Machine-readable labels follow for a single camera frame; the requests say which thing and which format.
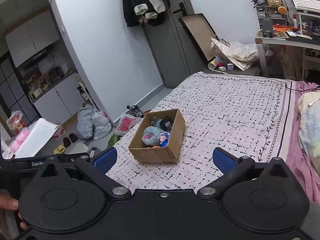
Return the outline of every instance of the pink bed sheet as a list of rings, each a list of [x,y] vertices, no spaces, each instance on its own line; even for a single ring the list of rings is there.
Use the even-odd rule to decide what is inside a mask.
[[[316,84],[305,83],[303,81],[296,82],[296,90],[306,90],[315,87],[317,87]],[[310,159],[300,148],[298,141],[298,134],[300,130],[300,114],[298,113],[297,102],[300,96],[306,92],[295,92],[296,100],[293,115],[292,133],[286,163],[307,193],[309,200],[320,204],[320,179],[312,167]]]

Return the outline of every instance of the fingernail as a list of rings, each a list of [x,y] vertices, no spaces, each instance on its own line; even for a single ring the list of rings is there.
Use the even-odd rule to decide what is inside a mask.
[[[16,199],[9,199],[9,206],[12,207],[12,208],[18,208],[18,200]]]

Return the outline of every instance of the woven basket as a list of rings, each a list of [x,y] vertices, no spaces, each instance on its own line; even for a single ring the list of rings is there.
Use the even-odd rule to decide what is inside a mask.
[[[282,6],[282,0],[267,0],[270,6],[280,7]]]

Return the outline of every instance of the small blue box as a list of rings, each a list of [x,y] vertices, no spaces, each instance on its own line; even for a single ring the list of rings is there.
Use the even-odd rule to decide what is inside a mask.
[[[227,68],[228,68],[228,70],[233,70],[233,64],[229,63],[229,64],[227,65]]]

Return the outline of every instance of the keyboard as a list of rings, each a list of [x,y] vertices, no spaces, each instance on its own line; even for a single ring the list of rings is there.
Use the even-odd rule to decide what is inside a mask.
[[[297,10],[306,10],[310,12],[320,13],[319,0],[292,0]]]

